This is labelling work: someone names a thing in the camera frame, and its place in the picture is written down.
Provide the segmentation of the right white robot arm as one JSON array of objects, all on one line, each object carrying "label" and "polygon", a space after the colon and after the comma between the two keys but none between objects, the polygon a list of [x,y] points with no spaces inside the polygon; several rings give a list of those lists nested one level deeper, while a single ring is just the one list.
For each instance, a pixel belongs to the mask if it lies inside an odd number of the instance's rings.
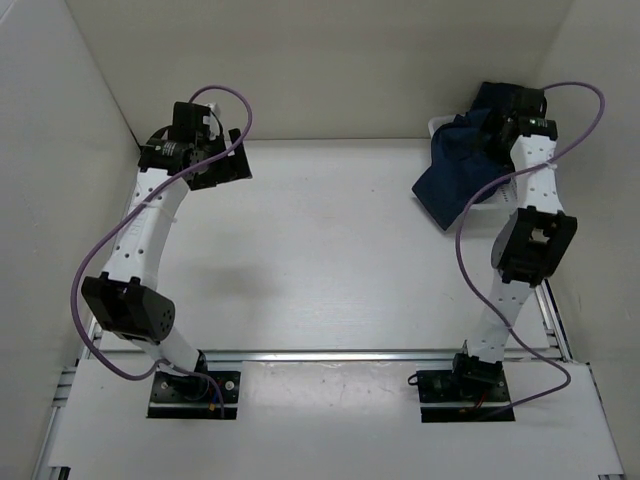
[{"label": "right white robot arm", "polygon": [[487,156],[510,171],[541,168],[515,180],[516,206],[492,251],[494,278],[481,319],[454,358],[449,387],[470,400],[496,386],[505,345],[520,311],[534,289],[556,270],[577,231],[577,219],[564,213],[549,160],[558,138],[556,123],[545,118],[539,89],[523,88],[508,108],[492,113],[482,130],[489,134]]}]

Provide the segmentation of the dark blue denim trousers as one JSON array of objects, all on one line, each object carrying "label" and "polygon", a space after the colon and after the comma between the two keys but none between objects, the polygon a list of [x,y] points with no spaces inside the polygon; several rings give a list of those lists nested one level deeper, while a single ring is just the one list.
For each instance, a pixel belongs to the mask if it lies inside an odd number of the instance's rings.
[{"label": "dark blue denim trousers", "polygon": [[486,152],[497,129],[484,123],[494,114],[506,113],[513,96],[522,89],[518,84],[484,82],[469,110],[434,132],[431,165],[412,192],[441,230],[453,225],[481,187],[513,170],[512,165]]}]

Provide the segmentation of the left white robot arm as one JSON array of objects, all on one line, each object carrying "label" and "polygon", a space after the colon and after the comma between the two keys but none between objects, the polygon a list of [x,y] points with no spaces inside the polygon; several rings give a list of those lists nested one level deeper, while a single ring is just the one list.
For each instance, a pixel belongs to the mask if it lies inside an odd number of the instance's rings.
[{"label": "left white robot arm", "polygon": [[186,195],[251,176],[240,130],[224,130],[219,115],[215,103],[175,103],[171,124],[140,148],[130,221],[101,273],[81,286],[100,327],[147,353],[188,400],[206,395],[210,377],[203,353],[175,327],[176,306],[158,292],[158,273]]}]

